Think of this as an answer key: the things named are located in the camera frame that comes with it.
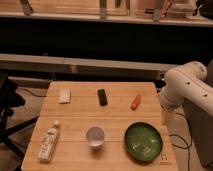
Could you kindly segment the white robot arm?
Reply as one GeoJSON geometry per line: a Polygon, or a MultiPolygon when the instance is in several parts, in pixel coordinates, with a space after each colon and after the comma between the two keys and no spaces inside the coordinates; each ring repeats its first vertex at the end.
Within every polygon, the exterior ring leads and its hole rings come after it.
{"type": "Polygon", "coordinates": [[[198,61],[173,67],[165,73],[166,85],[159,93],[163,123],[166,123],[168,115],[173,114],[185,99],[208,114],[213,114],[213,87],[204,82],[206,77],[207,67],[198,61]]]}

